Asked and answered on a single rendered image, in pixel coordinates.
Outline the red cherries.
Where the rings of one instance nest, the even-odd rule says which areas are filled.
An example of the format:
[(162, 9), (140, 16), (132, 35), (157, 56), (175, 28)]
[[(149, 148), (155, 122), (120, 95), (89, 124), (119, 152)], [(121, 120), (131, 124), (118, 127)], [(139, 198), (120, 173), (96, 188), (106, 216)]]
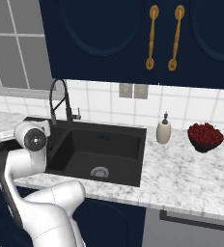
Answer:
[(224, 136), (219, 129), (215, 129), (210, 123), (191, 125), (187, 130), (192, 141), (202, 145), (219, 145), (223, 142)]

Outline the black sink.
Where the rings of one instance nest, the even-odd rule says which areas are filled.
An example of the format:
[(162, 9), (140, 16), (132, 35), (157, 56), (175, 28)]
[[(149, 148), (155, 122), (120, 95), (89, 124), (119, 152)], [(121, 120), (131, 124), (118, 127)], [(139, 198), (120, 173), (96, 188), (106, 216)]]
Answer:
[(144, 128), (59, 121), (47, 138), (48, 174), (138, 187)]

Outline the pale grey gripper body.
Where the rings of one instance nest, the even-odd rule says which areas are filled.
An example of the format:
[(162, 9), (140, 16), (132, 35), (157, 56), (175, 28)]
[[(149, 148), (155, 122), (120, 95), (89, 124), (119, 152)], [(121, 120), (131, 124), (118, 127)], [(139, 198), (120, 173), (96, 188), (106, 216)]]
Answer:
[(0, 141), (9, 141), (14, 138), (14, 130), (2, 130), (0, 131)]

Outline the grey dishwasher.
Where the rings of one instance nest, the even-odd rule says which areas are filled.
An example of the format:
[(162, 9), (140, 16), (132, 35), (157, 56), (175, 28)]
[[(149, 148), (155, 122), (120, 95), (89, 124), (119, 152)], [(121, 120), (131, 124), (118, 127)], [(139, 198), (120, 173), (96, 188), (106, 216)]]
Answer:
[[(224, 247), (224, 232), (159, 219), (158, 209), (146, 210), (142, 247)], [(169, 216), (224, 225), (224, 220), (167, 211)]]

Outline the grey wall socket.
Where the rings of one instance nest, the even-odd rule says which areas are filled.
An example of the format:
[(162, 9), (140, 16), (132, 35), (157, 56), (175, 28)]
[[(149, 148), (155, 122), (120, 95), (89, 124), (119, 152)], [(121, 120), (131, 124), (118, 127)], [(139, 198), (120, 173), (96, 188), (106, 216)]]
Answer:
[(119, 97), (132, 98), (132, 84), (120, 83), (119, 84)]
[(145, 84), (135, 84), (134, 85), (134, 97), (139, 99), (148, 98), (149, 86)]

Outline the beige soap dispenser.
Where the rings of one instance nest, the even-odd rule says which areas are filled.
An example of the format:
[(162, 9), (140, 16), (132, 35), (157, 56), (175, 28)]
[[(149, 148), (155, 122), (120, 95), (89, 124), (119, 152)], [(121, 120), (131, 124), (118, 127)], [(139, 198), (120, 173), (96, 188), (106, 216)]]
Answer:
[(163, 120), (158, 123), (156, 128), (156, 141), (165, 145), (169, 142), (171, 136), (171, 124), (168, 121), (168, 113), (165, 112), (163, 116)]

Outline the white framed window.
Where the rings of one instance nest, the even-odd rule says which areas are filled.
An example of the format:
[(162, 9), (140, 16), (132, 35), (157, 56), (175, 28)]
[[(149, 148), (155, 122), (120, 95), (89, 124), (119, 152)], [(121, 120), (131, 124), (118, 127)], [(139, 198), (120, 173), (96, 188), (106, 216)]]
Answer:
[(0, 0), (0, 95), (47, 98), (51, 82), (39, 0)]

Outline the navy wall cupboard door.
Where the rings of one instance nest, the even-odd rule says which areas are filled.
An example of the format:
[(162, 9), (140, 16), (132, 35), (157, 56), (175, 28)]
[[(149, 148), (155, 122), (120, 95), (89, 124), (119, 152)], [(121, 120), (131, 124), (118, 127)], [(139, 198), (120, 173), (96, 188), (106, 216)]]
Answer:
[[(178, 5), (185, 14), (177, 68), (170, 71)], [(162, 85), (224, 90), (224, 0), (168, 0), (164, 51)]]
[[(51, 75), (58, 79), (156, 84), (168, 0), (39, 0)], [(152, 20), (154, 68), (148, 70)]]

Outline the black spring tap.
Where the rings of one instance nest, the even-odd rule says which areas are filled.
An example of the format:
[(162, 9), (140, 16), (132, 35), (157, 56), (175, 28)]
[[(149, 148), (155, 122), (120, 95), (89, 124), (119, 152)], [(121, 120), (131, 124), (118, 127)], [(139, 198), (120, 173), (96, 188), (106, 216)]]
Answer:
[(56, 119), (56, 114), (55, 111), (58, 109), (58, 107), (65, 102), (66, 104), (66, 117), (67, 117), (67, 121), (68, 123), (72, 123), (74, 120), (80, 120), (81, 119), (81, 114), (80, 114), (80, 109), (77, 109), (77, 114), (74, 115), (72, 113), (72, 109), (70, 107), (70, 97), (69, 97), (69, 93), (68, 93), (68, 87), (67, 87), (67, 83), (61, 79), (61, 82), (63, 84), (64, 87), (64, 97), (58, 102), (58, 104), (56, 106), (53, 105), (53, 90), (55, 87), (55, 84), (58, 82), (58, 79), (55, 79), (50, 87), (50, 92), (49, 92), (49, 105), (50, 105), (50, 116), (51, 116), (51, 122), (53, 124), (57, 123), (57, 119)]

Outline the black bowl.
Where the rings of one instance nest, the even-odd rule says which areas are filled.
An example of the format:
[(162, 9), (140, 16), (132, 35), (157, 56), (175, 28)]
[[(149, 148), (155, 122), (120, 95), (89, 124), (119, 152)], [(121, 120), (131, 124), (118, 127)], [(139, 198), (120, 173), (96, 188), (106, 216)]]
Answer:
[(202, 144), (197, 144), (195, 141), (192, 141), (189, 136), (188, 136), (188, 139), (190, 143), (193, 145), (194, 149), (197, 152), (201, 152), (201, 153), (206, 153), (208, 151), (211, 151), (220, 145), (220, 144), (219, 145), (202, 145)]

